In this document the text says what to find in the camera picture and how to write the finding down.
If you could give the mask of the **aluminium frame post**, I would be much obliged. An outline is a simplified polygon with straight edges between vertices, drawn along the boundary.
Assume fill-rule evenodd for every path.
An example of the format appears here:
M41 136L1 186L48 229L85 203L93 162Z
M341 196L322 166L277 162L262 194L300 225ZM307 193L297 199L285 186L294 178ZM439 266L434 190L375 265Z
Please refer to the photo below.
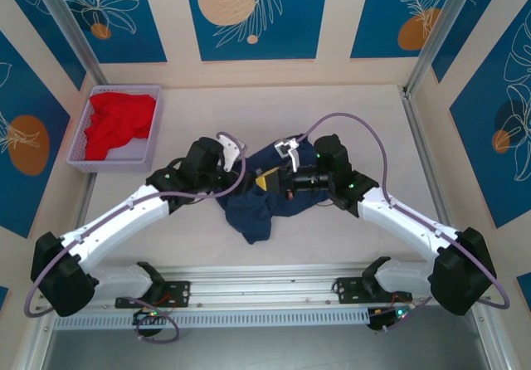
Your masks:
M65 0L42 0L47 10L61 30L62 35L83 65L86 74L96 85L107 85L109 82L100 68L100 63L80 29L74 15Z
M413 67L412 73L403 87L405 98L410 100L420 88L427 72L431 68L431 63L439 53L442 44L447 38L456 18L464 7L467 0L446 0L441 9L435 26L426 39L424 47Z

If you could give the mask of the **grey metal shelf plate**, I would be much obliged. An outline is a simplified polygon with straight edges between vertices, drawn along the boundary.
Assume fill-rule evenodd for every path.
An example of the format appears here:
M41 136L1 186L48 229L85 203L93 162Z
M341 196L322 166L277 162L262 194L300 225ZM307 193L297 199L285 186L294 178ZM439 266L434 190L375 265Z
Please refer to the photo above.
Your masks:
M389 333L360 326L185 329L168 345L130 331L58 331L43 370L490 370L477 334L455 337L407 324Z

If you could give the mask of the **black electronics board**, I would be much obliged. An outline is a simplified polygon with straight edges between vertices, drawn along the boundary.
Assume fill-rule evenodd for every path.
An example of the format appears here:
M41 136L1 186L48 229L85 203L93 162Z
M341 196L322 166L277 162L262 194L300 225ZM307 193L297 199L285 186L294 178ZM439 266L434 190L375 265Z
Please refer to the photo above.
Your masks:
M166 319L161 315L161 312L158 310L143 307L142 309L134 312L133 314L133 326L162 326L165 324Z
M368 327L377 332L392 329L405 320L412 311L413 308L410 307L369 309Z

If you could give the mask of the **red cloth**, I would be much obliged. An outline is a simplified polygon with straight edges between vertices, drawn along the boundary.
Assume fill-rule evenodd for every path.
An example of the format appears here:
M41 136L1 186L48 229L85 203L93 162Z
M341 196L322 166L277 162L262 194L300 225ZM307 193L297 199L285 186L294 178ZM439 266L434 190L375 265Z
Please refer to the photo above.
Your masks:
M94 113L84 130L85 160L103 161L111 149L149 137L156 105L150 95L103 92L92 95L90 104Z

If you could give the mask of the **aluminium table side rail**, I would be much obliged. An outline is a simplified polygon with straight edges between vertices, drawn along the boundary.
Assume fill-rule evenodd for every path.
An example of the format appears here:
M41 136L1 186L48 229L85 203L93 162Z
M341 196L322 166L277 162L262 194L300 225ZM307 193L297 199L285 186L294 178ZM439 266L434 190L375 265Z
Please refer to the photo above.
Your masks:
M398 86L398 91L434 202L437 218L442 223L453 225L415 105L404 87ZM500 312L485 304L474 304L470 313L475 321L490 370L524 370L514 345L510 341Z
M37 234L51 231L61 236L83 225L95 180L94 173L80 173L73 183L61 181L46 190L44 207L37 217ZM55 320L53 312L28 320L12 370L42 370Z

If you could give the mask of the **navy blue t-shirt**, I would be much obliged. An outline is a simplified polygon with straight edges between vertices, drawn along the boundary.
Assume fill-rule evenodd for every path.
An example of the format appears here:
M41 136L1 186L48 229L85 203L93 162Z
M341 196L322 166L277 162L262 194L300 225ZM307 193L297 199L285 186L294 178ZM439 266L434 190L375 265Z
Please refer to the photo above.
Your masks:
M329 199L325 191L296 192L288 199L256 185L259 175L288 162L274 144L265 146L246 158L246 174L237 188L217 199L228 224L251 245L270 238L273 217L292 217Z

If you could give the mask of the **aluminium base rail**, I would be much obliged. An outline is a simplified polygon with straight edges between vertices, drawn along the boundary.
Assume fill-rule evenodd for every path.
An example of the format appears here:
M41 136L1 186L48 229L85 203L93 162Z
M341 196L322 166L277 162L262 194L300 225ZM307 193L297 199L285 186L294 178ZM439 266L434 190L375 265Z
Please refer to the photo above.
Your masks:
M191 283L188 309L309 309L338 307L332 284L360 276L366 263L327 265L164 266L166 280Z

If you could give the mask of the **lilac perforated plastic basket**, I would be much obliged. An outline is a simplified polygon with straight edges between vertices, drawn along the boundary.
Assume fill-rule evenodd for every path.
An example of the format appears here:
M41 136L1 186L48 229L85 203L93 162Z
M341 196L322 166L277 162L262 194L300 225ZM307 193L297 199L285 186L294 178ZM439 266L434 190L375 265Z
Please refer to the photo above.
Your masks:
M147 172L151 169L153 163L154 149L161 124L163 112L162 87L159 85L97 85L90 92L90 97L103 92L150 95L153 97L156 100L156 105L149 137L147 139L132 139L121 148L111 149L103 161L85 160L86 136L84 130L90 125L90 117L94 113L89 98L73 138L67 162L84 173Z

